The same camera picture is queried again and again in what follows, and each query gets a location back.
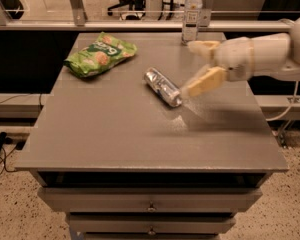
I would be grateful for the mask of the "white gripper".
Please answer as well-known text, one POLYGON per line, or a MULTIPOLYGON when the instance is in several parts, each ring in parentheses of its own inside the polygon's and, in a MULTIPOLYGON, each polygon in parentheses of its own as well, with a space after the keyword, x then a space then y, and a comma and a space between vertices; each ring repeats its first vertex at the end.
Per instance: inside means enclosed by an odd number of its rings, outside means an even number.
POLYGON ((182 98, 196 97, 216 89, 226 80, 246 81, 253 76, 254 48, 250 38, 230 39, 221 44, 219 41, 190 41, 187 46, 190 52, 207 62, 214 58, 217 66, 203 66, 181 87, 182 98))

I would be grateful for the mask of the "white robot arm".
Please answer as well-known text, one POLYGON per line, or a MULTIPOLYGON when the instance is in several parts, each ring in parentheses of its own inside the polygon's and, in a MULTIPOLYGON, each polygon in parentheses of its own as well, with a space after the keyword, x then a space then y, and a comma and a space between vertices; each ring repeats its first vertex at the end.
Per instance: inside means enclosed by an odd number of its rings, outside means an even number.
POLYGON ((269 76, 281 81, 300 81, 300 18, 287 33, 219 41, 191 41, 190 52, 204 66, 181 87, 189 99, 214 90, 222 83, 269 76))

